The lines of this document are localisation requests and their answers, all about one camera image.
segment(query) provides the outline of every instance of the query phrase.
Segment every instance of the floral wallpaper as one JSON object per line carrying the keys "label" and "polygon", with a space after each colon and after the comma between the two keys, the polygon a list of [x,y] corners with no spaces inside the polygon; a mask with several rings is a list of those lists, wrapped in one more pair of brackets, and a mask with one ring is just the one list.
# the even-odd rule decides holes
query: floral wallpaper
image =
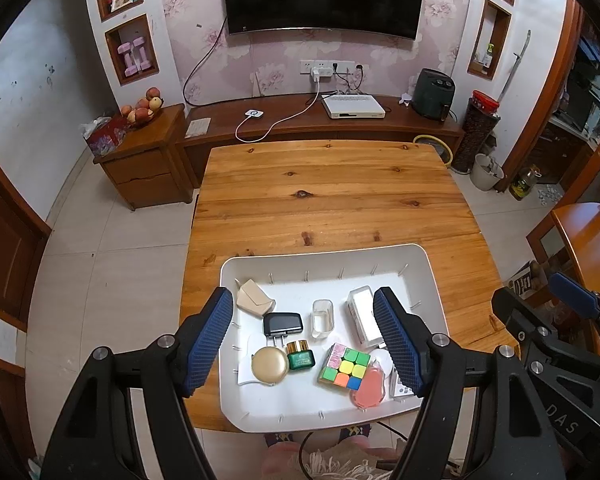
{"label": "floral wallpaper", "polygon": [[[224,19],[222,0],[162,0],[171,47],[181,82],[218,38]],[[311,92],[301,59],[341,59],[364,66],[360,89],[399,96],[411,91],[420,70],[451,74],[464,29],[469,0],[423,0],[414,41],[339,30],[280,30],[229,36],[226,29],[214,52],[187,85],[196,104],[259,95]],[[358,80],[351,77],[352,84]],[[321,89],[346,87],[339,78]]]}

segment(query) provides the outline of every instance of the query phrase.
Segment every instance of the person's foot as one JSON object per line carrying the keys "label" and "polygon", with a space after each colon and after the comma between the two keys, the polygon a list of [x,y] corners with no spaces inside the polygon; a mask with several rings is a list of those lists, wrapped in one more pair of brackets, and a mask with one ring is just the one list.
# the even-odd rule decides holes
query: person's foot
{"label": "person's foot", "polygon": [[338,444],[341,443],[345,438],[349,438],[350,436],[362,435],[368,437],[369,433],[371,433],[371,424],[360,424],[358,426],[349,426],[348,428],[342,428],[340,430]]}
{"label": "person's foot", "polygon": [[267,443],[267,447],[271,447],[279,442],[293,442],[293,433],[265,433],[264,440]]}

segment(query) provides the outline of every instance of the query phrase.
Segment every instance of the white plastic basket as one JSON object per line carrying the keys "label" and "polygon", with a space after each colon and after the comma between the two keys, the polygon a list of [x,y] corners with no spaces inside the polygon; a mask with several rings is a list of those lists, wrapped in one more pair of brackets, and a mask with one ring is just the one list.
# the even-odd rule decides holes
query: white plastic basket
{"label": "white plastic basket", "polygon": [[[238,386],[238,361],[247,353],[253,333],[262,333],[262,319],[234,305],[234,317],[219,351],[220,404],[227,419],[240,430],[253,433],[307,431],[361,424],[420,406],[415,396],[393,400],[389,394],[379,406],[360,410],[349,390],[318,383],[326,351],[335,342],[361,349],[346,306],[349,292],[363,285],[373,291],[390,286],[407,312],[420,316],[432,333],[448,335],[436,281],[425,250],[417,244],[280,256],[237,256],[220,271],[220,285],[234,295],[238,283],[253,279],[276,300],[274,312],[298,312],[304,332],[285,342],[306,339],[316,365],[290,372],[275,386],[251,383]],[[325,339],[311,337],[311,311],[315,300],[331,300],[335,328]],[[385,387],[389,392],[390,377]]]}

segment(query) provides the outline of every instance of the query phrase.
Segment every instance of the metal screw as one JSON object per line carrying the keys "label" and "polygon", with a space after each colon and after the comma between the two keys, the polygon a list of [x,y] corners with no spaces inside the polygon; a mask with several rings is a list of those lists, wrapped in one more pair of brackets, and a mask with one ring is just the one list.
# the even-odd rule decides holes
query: metal screw
{"label": "metal screw", "polygon": [[511,348],[509,345],[502,345],[500,348],[498,348],[498,352],[500,352],[501,356],[506,357],[507,359],[515,355],[513,348]]}
{"label": "metal screw", "polygon": [[171,334],[161,335],[158,338],[158,346],[160,348],[170,348],[176,342],[176,338]]}
{"label": "metal screw", "polygon": [[540,361],[533,361],[531,363],[531,371],[536,375],[540,375],[542,372],[544,372],[544,367]]}
{"label": "metal screw", "polygon": [[104,348],[104,346],[99,346],[93,351],[93,358],[102,361],[107,355],[109,355],[109,350]]}
{"label": "metal screw", "polygon": [[431,339],[436,346],[447,346],[449,344],[449,338],[445,334],[434,334]]}

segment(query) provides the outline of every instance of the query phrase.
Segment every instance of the beige pouch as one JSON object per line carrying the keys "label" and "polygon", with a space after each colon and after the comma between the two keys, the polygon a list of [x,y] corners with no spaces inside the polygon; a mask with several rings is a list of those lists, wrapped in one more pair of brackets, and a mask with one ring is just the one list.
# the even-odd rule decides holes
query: beige pouch
{"label": "beige pouch", "polygon": [[276,300],[272,300],[253,280],[249,280],[240,287],[238,308],[241,308],[254,316],[262,317],[276,306]]}

